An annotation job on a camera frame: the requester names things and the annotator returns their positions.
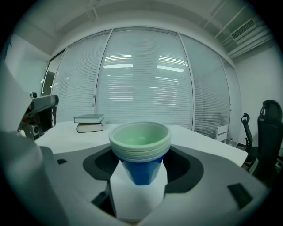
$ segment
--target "ceiling light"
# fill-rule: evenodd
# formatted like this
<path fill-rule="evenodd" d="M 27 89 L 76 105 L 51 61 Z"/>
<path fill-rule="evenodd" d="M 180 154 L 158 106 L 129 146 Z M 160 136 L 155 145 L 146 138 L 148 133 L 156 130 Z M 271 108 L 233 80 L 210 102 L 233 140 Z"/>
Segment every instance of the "ceiling light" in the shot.
<path fill-rule="evenodd" d="M 156 68 L 158 68 L 158 69 L 164 69 L 164 70 L 170 70 L 170 71 L 175 71 L 175 72 L 183 72 L 183 71 L 184 71 L 184 69 L 166 67 L 166 66 L 161 66 L 161 65 L 158 65 Z"/>
<path fill-rule="evenodd" d="M 108 68 L 132 68 L 132 64 L 113 64 L 113 65 L 105 65 L 103 66 L 105 69 Z"/>

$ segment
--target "white desk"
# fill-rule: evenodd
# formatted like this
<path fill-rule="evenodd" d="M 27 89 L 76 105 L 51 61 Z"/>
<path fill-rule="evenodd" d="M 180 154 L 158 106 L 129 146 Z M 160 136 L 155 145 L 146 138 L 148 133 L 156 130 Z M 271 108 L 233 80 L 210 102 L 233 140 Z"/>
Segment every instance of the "white desk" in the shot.
<path fill-rule="evenodd" d="M 108 133 L 117 125 L 107 124 L 103 131 L 78 133 L 73 121 L 57 123 L 35 142 L 39 146 L 49 147 L 54 154 L 77 151 L 109 143 Z M 222 156 L 238 166 L 242 166 L 247 152 L 203 136 L 181 126 L 169 126 L 172 132 L 171 144 L 189 147 L 198 151 Z"/>

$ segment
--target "book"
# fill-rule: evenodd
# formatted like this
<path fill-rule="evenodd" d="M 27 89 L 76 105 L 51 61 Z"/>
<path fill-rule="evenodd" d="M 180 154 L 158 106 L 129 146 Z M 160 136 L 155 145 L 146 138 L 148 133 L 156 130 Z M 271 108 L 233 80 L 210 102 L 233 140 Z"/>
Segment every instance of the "book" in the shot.
<path fill-rule="evenodd" d="M 98 124 L 79 123 L 78 126 L 76 127 L 76 130 L 78 133 L 102 131 L 102 123 L 98 123 Z"/>
<path fill-rule="evenodd" d="M 100 123 L 104 119 L 104 115 L 81 115 L 74 117 L 74 123 L 85 123 L 85 124 L 93 124 Z"/>

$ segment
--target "white wall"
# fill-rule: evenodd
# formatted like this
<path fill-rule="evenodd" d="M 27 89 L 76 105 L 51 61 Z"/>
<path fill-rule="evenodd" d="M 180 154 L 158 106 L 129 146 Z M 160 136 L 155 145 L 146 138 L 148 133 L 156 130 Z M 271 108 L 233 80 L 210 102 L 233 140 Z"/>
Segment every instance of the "white wall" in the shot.
<path fill-rule="evenodd" d="M 41 94 L 41 80 L 50 56 L 17 35 L 12 35 L 5 64 L 23 91 Z"/>
<path fill-rule="evenodd" d="M 224 48 L 208 32 L 202 30 L 191 21 L 170 14 L 153 11 L 123 11 L 112 14 L 111 16 L 100 17 L 94 22 L 82 24 L 62 37 L 52 56 L 55 56 L 68 45 L 86 36 L 112 28 L 129 26 L 147 26 L 179 32 L 209 46 L 234 65 Z"/>
<path fill-rule="evenodd" d="M 259 46 L 234 60 L 241 90 L 242 115 L 250 116 L 249 128 L 253 145 L 258 146 L 257 117 L 262 102 L 278 101 L 283 108 L 283 56 L 274 41 Z M 239 142 L 245 144 L 241 125 Z"/>

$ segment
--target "office chair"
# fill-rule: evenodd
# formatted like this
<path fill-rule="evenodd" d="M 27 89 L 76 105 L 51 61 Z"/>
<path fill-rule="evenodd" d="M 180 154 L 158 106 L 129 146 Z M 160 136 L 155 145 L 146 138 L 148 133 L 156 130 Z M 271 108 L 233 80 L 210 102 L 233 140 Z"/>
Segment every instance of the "office chair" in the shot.
<path fill-rule="evenodd" d="M 282 109 L 278 102 L 274 100 L 263 102 L 257 118 L 257 126 L 259 145 L 256 161 L 258 163 L 252 175 L 270 187 L 277 175 L 275 164 L 283 138 Z"/>
<path fill-rule="evenodd" d="M 241 123 L 244 126 L 245 132 L 246 132 L 246 148 L 245 151 L 248 153 L 248 156 L 246 158 L 247 163 L 254 162 L 257 157 L 257 147 L 252 146 L 252 134 L 249 130 L 249 115 L 247 113 L 244 113 L 244 115 L 241 118 Z"/>

